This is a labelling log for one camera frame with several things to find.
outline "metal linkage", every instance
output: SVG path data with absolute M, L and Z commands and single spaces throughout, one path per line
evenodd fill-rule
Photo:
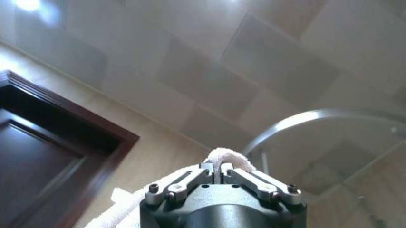
M 201 163 L 198 167 L 173 176 L 166 182 L 150 184 L 144 190 L 145 203 L 157 206 L 164 199 L 169 203 L 181 202 L 186 198 L 188 191 L 197 185 L 213 183 L 212 164 Z
M 186 172 L 177 176 L 173 176 L 166 182 L 153 183 L 144 189 L 145 203 L 152 206 L 157 206 L 165 199 L 165 189 L 176 181 L 188 175 Z
M 221 183 L 244 185 L 267 202 L 280 200 L 289 205 L 301 203 L 301 192 L 296 186 L 281 183 L 260 171 L 247 173 L 241 169 L 233 169 L 231 163 L 223 163 L 220 173 Z
M 178 203 L 185 200 L 188 191 L 197 185 L 212 183 L 212 175 L 208 169 L 192 170 L 188 176 L 166 188 L 166 199 L 169 203 Z
M 284 184 L 275 178 L 269 177 L 260 171 L 252 171 L 251 174 L 264 181 L 265 183 L 272 184 L 277 188 L 277 193 L 281 198 L 281 202 L 289 205 L 296 205 L 301 203 L 301 191 L 292 184 Z
M 227 184 L 244 185 L 256 193 L 256 197 L 269 203 L 279 202 L 279 193 L 273 185 L 264 183 L 241 169 L 232 169 L 231 163 L 220 166 L 223 182 Z

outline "beige tiled wall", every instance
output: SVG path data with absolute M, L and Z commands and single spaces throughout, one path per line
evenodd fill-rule
M 9 69 L 140 136 L 76 226 L 112 206 L 118 187 L 133 192 L 176 169 L 202 161 L 208 148 L 128 109 L 80 82 L 0 44 L 0 70 Z

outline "screw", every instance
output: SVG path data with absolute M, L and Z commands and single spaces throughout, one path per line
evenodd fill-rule
M 297 186 L 293 184 L 287 185 L 287 192 L 288 193 L 297 193 Z
M 157 193 L 158 186 L 157 184 L 149 184 L 149 193 Z
M 165 199 L 169 203 L 174 202 L 174 199 L 176 199 L 176 195 L 174 193 L 169 192 L 166 195 L 165 195 Z
M 279 192 L 275 191 L 271 193 L 271 202 L 279 203 L 279 201 L 280 201 L 280 194 L 279 194 Z

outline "tiled ceiling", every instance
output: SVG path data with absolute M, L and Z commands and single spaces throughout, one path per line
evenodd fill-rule
M 401 0 L 40 2 L 26 12 L 0 0 L 0 41 L 210 147 L 240 150 L 308 109 L 406 113 Z M 285 139 L 305 153 L 305 140 L 339 142 Z

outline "ceiling tile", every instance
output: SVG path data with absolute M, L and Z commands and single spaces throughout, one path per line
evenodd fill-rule
M 325 0 L 272 0 L 251 5 L 251 11 L 275 24 L 289 36 L 299 39 Z
M 157 80 L 217 114 L 236 120 L 255 97 L 256 86 L 172 40 Z
M 247 15 L 221 62 L 297 108 L 307 108 L 339 70 Z
M 406 23 L 376 2 L 331 0 L 300 42 L 392 95 L 406 85 Z
M 16 45 L 24 52 L 98 87 L 106 62 L 101 51 L 21 10 L 17 11 L 16 34 Z
M 406 113 L 406 108 L 359 78 L 341 74 L 312 108 L 371 108 L 392 113 Z
M 225 147 L 235 151 L 240 151 L 252 139 L 237 126 L 197 105 L 193 106 L 180 132 L 210 148 Z
M 339 76 L 339 70 L 315 58 L 297 66 L 287 75 L 269 78 L 268 88 L 291 104 L 308 109 Z
M 14 5 L 13 0 L 0 1 L 0 41 L 14 45 Z
M 153 77 L 172 35 L 110 0 L 72 0 L 66 31 Z
M 214 60 L 245 14 L 232 1 L 126 0 L 125 6 Z
M 308 168 L 292 179 L 292 182 L 300 186 L 305 192 L 320 195 L 328 188 L 340 182 L 341 178 L 323 164 L 312 164 Z
M 110 58 L 101 91 L 158 122 L 178 129 L 193 101 L 176 90 L 141 74 L 128 60 Z
M 240 116 L 237 126 L 252 135 L 257 135 L 272 124 L 297 113 L 300 110 L 292 104 L 263 89 Z
M 372 154 L 349 140 L 341 140 L 316 161 L 345 179 L 373 159 Z

